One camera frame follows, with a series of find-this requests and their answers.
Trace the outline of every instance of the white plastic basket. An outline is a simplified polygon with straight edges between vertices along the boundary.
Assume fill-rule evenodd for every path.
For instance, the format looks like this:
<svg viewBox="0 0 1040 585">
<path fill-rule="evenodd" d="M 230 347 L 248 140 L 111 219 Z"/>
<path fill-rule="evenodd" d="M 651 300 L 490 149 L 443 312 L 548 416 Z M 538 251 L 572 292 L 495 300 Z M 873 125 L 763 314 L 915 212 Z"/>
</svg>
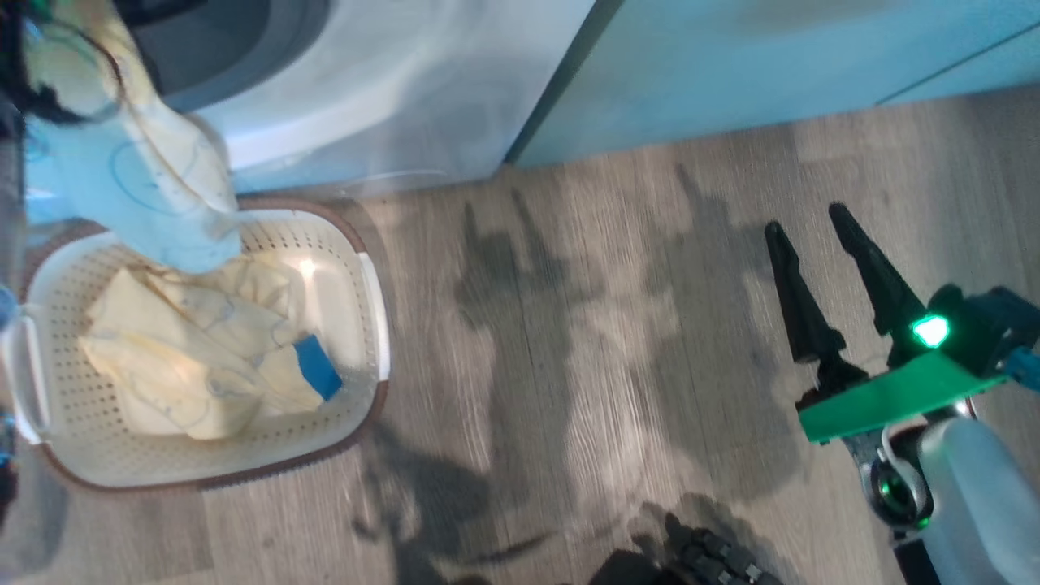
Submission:
<svg viewBox="0 0 1040 585">
<path fill-rule="evenodd" d="M 21 327 L 4 342 L 19 430 L 69 479 L 101 490 L 246 481 L 345 449 L 379 415 L 390 347 L 379 279 L 361 238 L 318 205 L 260 199 L 242 206 L 243 250 L 274 253 L 301 273 L 303 325 L 317 334 L 344 387 L 316 412 L 257 416 L 228 439 L 134 432 L 126 405 L 77 339 L 89 325 L 87 307 L 115 272 L 152 262 L 95 227 L 38 262 Z"/>
</svg>

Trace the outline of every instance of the light blue cabinet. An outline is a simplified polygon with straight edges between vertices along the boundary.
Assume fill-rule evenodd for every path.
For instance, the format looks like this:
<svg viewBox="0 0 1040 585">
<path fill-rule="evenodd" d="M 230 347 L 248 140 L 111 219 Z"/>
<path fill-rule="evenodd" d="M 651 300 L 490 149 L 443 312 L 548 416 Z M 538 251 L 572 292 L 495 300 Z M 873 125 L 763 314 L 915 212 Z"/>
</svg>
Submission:
<svg viewBox="0 0 1040 585">
<path fill-rule="evenodd" d="M 1038 22 L 1040 0 L 624 0 L 515 158 L 868 107 Z"/>
<path fill-rule="evenodd" d="M 885 103 L 931 100 L 1036 82 L 1040 82 L 1040 27 L 943 70 Z"/>
</svg>

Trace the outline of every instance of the washing machine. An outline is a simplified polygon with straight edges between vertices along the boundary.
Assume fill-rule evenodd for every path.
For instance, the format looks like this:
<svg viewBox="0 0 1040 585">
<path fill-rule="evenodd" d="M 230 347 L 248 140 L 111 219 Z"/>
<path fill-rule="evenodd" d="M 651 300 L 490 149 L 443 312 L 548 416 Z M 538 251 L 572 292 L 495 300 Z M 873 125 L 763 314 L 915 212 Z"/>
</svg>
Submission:
<svg viewBox="0 0 1040 585">
<path fill-rule="evenodd" d="M 159 94 L 224 149 L 239 193 L 345 197 L 494 173 L 592 4 L 115 0 Z M 56 219 L 55 195 L 30 188 L 30 212 L 35 197 Z"/>
</svg>

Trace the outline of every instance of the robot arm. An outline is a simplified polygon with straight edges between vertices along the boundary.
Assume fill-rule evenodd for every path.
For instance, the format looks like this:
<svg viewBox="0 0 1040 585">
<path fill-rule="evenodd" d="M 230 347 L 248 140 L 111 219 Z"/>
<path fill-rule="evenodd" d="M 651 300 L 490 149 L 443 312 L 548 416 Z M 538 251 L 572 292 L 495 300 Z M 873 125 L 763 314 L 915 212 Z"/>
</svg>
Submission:
<svg viewBox="0 0 1040 585">
<path fill-rule="evenodd" d="M 875 378 L 847 362 L 783 229 L 765 228 L 791 355 L 818 362 L 796 405 L 806 437 L 849 449 L 908 584 L 1040 583 L 1040 497 L 970 407 L 1009 379 L 1040 389 L 1040 309 L 1003 287 L 965 299 L 953 285 L 926 307 L 843 205 L 830 215 L 892 349 Z"/>
</svg>

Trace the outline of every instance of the blue tag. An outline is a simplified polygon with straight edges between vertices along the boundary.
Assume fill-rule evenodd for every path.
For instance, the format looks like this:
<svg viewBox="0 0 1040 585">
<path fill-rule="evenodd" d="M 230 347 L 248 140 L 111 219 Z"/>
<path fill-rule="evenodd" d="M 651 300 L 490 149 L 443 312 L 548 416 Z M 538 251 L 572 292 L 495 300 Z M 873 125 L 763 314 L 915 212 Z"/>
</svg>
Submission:
<svg viewBox="0 0 1040 585">
<path fill-rule="evenodd" d="M 326 402 L 332 400 L 332 397 L 343 387 L 343 380 L 336 374 L 336 368 L 321 349 L 318 338 L 308 335 L 292 347 L 296 349 L 296 360 L 300 362 L 300 372 L 304 375 L 304 379 Z"/>
</svg>

